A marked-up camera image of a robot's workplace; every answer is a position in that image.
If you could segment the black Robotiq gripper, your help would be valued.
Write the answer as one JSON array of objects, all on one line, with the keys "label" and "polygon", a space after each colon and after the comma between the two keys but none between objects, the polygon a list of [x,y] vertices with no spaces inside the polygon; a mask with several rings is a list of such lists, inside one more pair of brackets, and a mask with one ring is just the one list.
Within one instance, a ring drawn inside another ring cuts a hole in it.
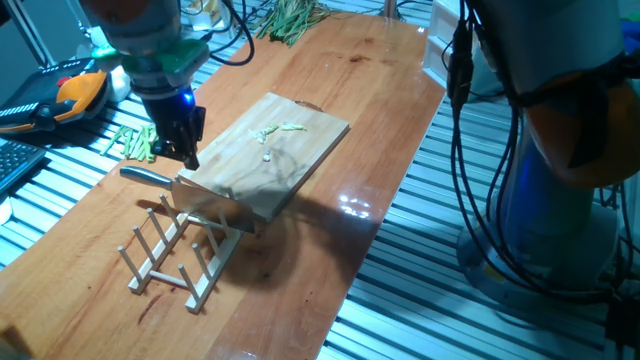
[{"label": "black Robotiq gripper", "polygon": [[143,98],[142,103],[155,124],[156,139],[151,153],[166,158],[181,158],[187,170],[197,170],[197,143],[202,140],[206,109],[196,106],[191,89],[180,90],[164,98]]}]

